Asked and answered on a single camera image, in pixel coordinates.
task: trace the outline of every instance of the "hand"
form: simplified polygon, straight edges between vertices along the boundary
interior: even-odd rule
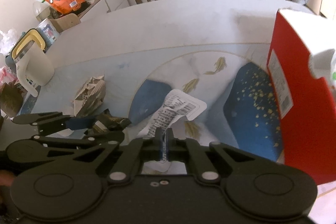
[[[6,170],[0,170],[0,186],[10,187],[13,183],[15,176],[12,172]],[[0,215],[4,215],[7,211],[6,206],[3,203],[3,199],[0,195]]]

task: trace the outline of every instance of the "yellow lid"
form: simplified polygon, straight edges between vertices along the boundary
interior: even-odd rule
[[[26,35],[16,44],[15,48],[12,51],[12,58],[15,60],[17,54],[22,50],[22,48],[29,43],[29,41],[34,40],[42,50],[45,49],[45,42],[42,36],[36,29],[31,29]]]

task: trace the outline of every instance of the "red cardboard box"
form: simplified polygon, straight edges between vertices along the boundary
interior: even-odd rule
[[[333,21],[278,11],[267,66],[281,114],[285,164],[308,173],[316,184],[336,180],[336,103],[328,80],[314,77],[310,60],[335,48]]]

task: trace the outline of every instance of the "crumpled paper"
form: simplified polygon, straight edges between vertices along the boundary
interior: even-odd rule
[[[104,77],[91,77],[77,92],[73,100],[76,117],[90,115],[103,103],[106,94]]]

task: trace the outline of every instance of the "kettle handle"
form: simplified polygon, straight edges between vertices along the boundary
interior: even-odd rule
[[[37,90],[28,83],[26,79],[26,69],[29,63],[29,58],[25,58],[25,56],[16,64],[16,76],[20,82],[20,84],[34,97],[37,97],[39,93]]]

